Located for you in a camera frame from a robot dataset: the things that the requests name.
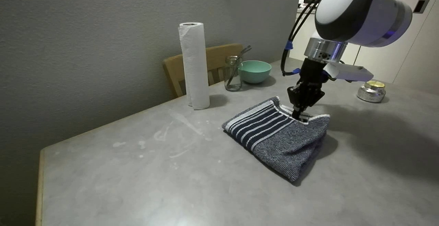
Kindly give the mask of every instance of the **white cabinet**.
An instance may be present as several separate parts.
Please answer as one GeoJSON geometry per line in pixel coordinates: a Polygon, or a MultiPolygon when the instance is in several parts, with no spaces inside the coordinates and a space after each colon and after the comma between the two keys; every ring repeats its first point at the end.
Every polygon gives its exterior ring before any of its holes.
{"type": "MultiPolygon", "coordinates": [[[[418,0],[401,0],[412,9],[418,0]]],[[[404,62],[422,24],[435,0],[430,0],[423,14],[413,14],[412,23],[407,32],[396,42],[382,48],[361,47],[355,65],[364,66],[374,74],[374,78],[392,83],[404,62]]]]}
{"type": "MultiPolygon", "coordinates": [[[[296,37],[293,41],[293,49],[290,51],[290,57],[303,60],[306,58],[304,56],[305,48],[308,45],[309,38],[316,30],[315,25],[315,15],[311,14],[303,23],[303,26],[300,28],[300,31],[297,33],[296,37]]],[[[343,53],[342,60],[346,64],[354,64],[356,55],[359,50],[359,45],[355,44],[348,44],[346,47],[345,52],[343,53]]]]}
{"type": "Polygon", "coordinates": [[[396,76],[395,84],[439,95],[438,24],[439,0],[436,0],[396,76]]]}

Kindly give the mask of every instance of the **wooden table edge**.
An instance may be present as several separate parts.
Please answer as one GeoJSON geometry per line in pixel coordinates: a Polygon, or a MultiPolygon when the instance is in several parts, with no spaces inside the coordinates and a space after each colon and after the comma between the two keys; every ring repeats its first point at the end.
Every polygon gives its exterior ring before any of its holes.
{"type": "Polygon", "coordinates": [[[44,149],[42,149],[39,152],[35,226],[41,226],[43,220],[43,185],[44,185],[44,149]]]}

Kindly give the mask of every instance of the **teal bowl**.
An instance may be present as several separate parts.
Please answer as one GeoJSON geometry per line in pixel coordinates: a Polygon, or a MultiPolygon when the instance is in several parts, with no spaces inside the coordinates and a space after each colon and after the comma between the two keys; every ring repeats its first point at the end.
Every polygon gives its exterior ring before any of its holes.
{"type": "Polygon", "coordinates": [[[238,70],[242,80],[250,84],[257,84],[264,81],[270,75],[270,71],[271,65],[259,60],[244,61],[238,70]]]}

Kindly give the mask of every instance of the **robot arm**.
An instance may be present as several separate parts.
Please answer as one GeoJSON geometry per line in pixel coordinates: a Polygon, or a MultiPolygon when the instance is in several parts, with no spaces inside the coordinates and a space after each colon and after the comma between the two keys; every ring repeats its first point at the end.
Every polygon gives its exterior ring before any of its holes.
{"type": "Polygon", "coordinates": [[[368,81],[373,74],[358,66],[339,63],[348,43],[383,47],[398,40],[412,20],[411,8],[397,0],[321,0],[316,11],[317,31],[305,50],[300,79],[287,89],[294,105],[292,116],[320,100],[328,79],[368,81]]]}

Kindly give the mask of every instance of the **blue striped towel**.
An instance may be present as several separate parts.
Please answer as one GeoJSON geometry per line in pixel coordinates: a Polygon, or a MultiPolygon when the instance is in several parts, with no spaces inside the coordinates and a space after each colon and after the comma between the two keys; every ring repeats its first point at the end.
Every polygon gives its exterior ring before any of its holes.
{"type": "Polygon", "coordinates": [[[321,148],[329,115],[291,117],[292,109],[270,98],[223,123],[223,129],[291,182],[296,181],[321,148]]]}

